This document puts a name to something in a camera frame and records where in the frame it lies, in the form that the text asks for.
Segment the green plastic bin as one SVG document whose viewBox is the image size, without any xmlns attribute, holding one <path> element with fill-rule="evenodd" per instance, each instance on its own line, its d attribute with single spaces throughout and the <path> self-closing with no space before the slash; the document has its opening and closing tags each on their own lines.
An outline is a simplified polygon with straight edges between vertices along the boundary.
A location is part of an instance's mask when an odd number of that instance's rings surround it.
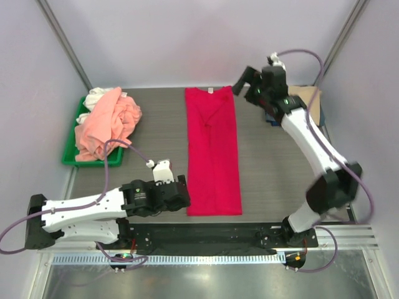
<svg viewBox="0 0 399 299">
<path fill-rule="evenodd" d="M 75 145 L 75 127 L 78 125 L 75 120 L 80 114 L 87 113 L 89 110 L 84 106 L 85 96 L 83 96 L 79 100 L 79 104 L 77 106 L 77 110 L 75 113 L 75 118 L 72 124 L 72 127 L 69 131 L 69 135 L 66 141 L 66 145 L 64 148 L 64 153 L 62 155 L 62 163 L 68 166 L 74 166 L 77 168 L 102 168 L 104 167 L 104 161 L 96 160 L 96 161 L 84 161 L 78 162 L 75 160 L 75 157 L 78 155 L 79 150 Z M 113 150 L 108 156 L 108 166 L 109 167 L 117 167 L 122 164 L 123 159 L 123 151 L 124 149 L 119 147 Z"/>
</svg>

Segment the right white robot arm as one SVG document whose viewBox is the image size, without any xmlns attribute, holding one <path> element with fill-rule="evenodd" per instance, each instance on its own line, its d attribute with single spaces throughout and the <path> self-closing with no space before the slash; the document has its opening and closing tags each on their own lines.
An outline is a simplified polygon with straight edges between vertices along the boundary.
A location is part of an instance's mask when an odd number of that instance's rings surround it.
<svg viewBox="0 0 399 299">
<path fill-rule="evenodd" d="M 315 175 L 303 205 L 281 223 L 281 239 L 293 247 L 302 243 L 314 224 L 355 199 L 362 167 L 340 155 L 314 123 L 302 98 L 289 94 L 283 67 L 246 67 L 233 85 L 233 94 L 239 95 L 245 84 L 249 85 L 246 101 L 262 108 L 280 124 L 301 149 Z"/>
</svg>

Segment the magenta t shirt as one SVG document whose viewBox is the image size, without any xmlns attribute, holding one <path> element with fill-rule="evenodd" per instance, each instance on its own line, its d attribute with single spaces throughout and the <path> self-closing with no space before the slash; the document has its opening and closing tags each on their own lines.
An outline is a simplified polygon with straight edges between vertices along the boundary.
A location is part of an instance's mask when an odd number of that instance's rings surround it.
<svg viewBox="0 0 399 299">
<path fill-rule="evenodd" d="M 230 86 L 185 90 L 188 135 L 188 216 L 240 216 L 237 125 Z"/>
</svg>

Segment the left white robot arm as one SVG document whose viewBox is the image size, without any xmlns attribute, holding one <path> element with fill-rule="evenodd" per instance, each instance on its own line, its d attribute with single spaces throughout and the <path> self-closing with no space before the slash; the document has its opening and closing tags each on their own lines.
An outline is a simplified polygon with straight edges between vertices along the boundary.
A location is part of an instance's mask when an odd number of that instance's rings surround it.
<svg viewBox="0 0 399 299">
<path fill-rule="evenodd" d="M 139 179 L 100 196 L 50 201 L 43 194 L 33 195 L 27 214 L 24 247 L 39 250 L 66 240 L 94 241 L 126 249 L 132 241 L 128 217 L 154 216 L 190 206 L 186 178 L 176 181 L 145 182 Z"/>
</svg>

